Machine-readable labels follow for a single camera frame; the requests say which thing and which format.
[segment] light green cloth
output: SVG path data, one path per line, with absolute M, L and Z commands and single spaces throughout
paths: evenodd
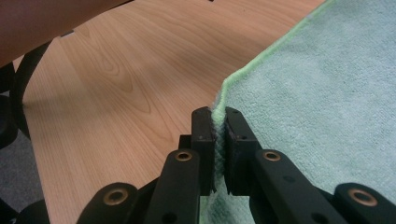
M 225 106 L 263 148 L 284 152 L 317 187 L 374 188 L 396 203 L 396 1 L 328 0 L 228 77 L 213 109 L 218 193 L 204 223 L 251 223 L 222 179 Z

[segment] folded cloth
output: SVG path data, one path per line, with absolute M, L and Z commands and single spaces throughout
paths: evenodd
M 396 1 L 328 0 L 224 81 L 212 115 L 219 191 L 201 220 L 251 223 L 247 198 L 224 188 L 225 106 L 313 185 L 361 183 L 396 203 Z

